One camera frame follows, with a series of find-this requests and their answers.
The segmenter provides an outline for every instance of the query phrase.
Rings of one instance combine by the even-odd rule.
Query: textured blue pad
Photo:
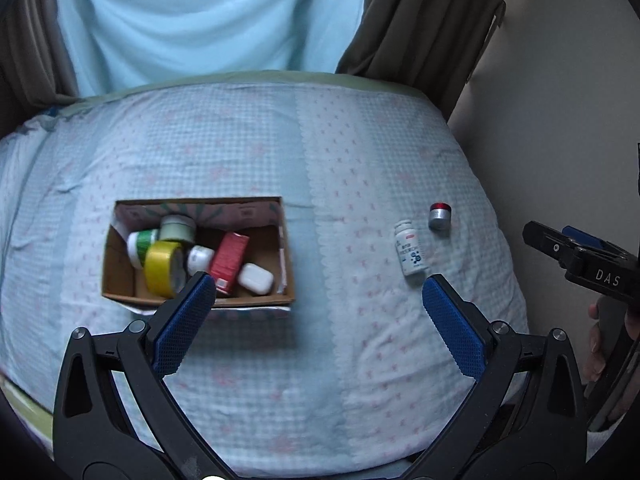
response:
[[[479,381],[486,367],[484,344],[433,278],[422,286],[422,305],[462,374]]]
[[[571,227],[570,225],[562,229],[562,234],[564,236],[568,236],[569,238],[572,238],[582,246],[602,249],[602,243],[600,242],[599,238],[596,238],[595,236],[591,236],[585,233],[584,231],[580,231],[580,229]]]
[[[156,339],[152,367],[158,376],[176,373],[215,298],[216,287],[213,279],[207,275],[178,307]]]

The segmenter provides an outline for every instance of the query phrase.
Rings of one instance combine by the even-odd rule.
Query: finger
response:
[[[606,361],[600,352],[589,354],[587,361],[584,363],[582,373],[588,381],[597,381],[605,368]]]
[[[596,323],[589,330],[589,350],[592,354],[600,350],[601,341],[600,325]]]
[[[635,314],[627,310],[625,326],[629,337],[633,340],[638,339],[638,335],[640,335],[640,314]]]
[[[636,371],[631,376],[629,384],[626,386],[625,391],[620,397],[620,400],[616,403],[611,413],[607,415],[609,420],[618,420],[622,415],[628,412],[631,405],[636,400],[636,396],[640,391],[640,368],[636,368]]]
[[[598,313],[598,305],[596,303],[590,304],[588,313],[591,319],[598,319],[600,316]]]

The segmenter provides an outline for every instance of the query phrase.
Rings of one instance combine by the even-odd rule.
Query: yellow tape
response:
[[[149,247],[145,257],[146,288],[163,298],[175,298],[184,287],[184,256],[178,242],[160,240]]]

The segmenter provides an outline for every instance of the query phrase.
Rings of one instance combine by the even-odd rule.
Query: metal screw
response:
[[[137,319],[129,323],[129,332],[133,332],[137,334],[138,332],[142,332],[145,329],[146,323],[141,319]]]
[[[555,328],[552,334],[558,341],[564,341],[566,339],[566,333],[560,328]]]
[[[509,325],[503,321],[496,321],[491,325],[491,327],[494,329],[495,333],[501,335],[504,335],[509,331]]]
[[[86,329],[81,326],[74,329],[74,331],[71,333],[71,337],[73,339],[82,339],[85,335],[86,335]]]

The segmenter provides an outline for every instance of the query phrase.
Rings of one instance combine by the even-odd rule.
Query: red box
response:
[[[218,292],[231,294],[248,243],[249,237],[238,233],[228,232],[222,238],[209,268],[209,274],[215,280]]]

